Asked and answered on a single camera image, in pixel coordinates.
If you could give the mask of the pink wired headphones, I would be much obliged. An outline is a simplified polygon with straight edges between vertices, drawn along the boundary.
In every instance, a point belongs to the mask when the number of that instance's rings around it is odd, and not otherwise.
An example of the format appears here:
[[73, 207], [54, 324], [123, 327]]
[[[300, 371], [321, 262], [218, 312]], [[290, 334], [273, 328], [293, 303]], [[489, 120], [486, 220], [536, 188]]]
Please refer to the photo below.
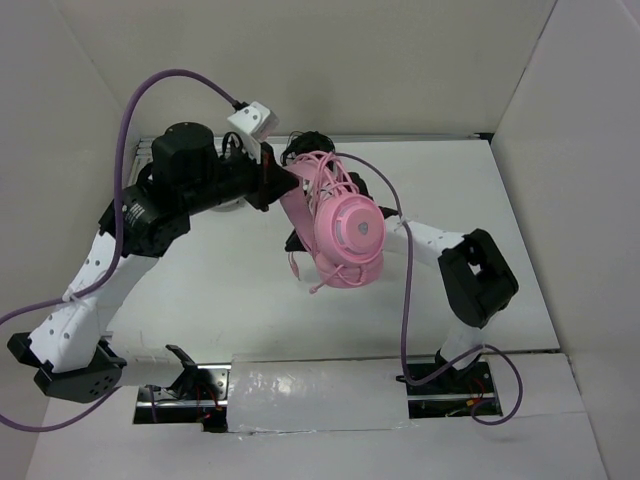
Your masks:
[[285, 170], [301, 184], [280, 204], [321, 279], [309, 292], [375, 282], [383, 269], [386, 237], [379, 206], [360, 192], [332, 152], [300, 154]]

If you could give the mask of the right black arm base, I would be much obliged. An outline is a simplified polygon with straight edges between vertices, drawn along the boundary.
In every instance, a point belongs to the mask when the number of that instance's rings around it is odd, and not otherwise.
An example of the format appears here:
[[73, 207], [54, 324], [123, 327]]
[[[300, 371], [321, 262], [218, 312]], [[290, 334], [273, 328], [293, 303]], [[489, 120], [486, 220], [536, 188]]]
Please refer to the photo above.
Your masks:
[[396, 381], [406, 387], [411, 420], [468, 417], [475, 405], [479, 405], [477, 416], [502, 415], [489, 363], [483, 359], [476, 359], [463, 371], [450, 367], [421, 386], [407, 384], [402, 374]]

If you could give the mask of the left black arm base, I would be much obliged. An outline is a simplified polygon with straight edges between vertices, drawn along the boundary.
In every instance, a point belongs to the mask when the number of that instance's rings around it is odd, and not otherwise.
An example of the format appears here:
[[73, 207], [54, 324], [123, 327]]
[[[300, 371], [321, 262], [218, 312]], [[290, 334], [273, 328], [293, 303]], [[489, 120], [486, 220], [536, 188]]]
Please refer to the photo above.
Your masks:
[[139, 388], [133, 424], [197, 424], [204, 432], [226, 433], [231, 364], [197, 364], [181, 348], [168, 349], [182, 371], [169, 386]]

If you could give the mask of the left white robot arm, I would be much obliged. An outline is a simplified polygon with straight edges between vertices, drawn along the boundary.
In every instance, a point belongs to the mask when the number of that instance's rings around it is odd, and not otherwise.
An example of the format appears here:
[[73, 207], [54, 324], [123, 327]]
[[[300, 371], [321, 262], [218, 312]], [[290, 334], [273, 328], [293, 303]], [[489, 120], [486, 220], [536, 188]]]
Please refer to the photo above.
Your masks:
[[238, 199], [266, 212], [298, 186], [268, 143], [259, 150], [252, 159], [235, 132], [217, 147], [213, 132], [193, 122], [152, 141], [150, 162], [101, 216], [86, 260], [51, 313], [8, 341], [16, 360], [35, 368], [44, 395], [90, 403], [115, 389], [127, 362], [112, 350], [108, 326], [135, 285], [190, 232], [193, 216]]

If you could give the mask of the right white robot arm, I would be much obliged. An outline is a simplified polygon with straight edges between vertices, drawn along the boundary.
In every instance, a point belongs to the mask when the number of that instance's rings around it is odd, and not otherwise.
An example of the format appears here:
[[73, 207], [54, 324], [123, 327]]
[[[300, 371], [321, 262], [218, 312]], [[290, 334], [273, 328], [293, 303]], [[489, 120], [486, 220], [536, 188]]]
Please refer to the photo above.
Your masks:
[[364, 287], [381, 276], [386, 252], [407, 261], [400, 334], [400, 358], [408, 361], [409, 309], [413, 266], [440, 272], [447, 301], [460, 327], [437, 354], [444, 362], [436, 379], [448, 392], [460, 391], [471, 379], [469, 365], [485, 348], [482, 331], [519, 290], [518, 281], [493, 237], [483, 229], [462, 234], [408, 220], [399, 209], [374, 207], [363, 200], [328, 203], [317, 211], [285, 201], [293, 226], [286, 251], [308, 253], [322, 286]]

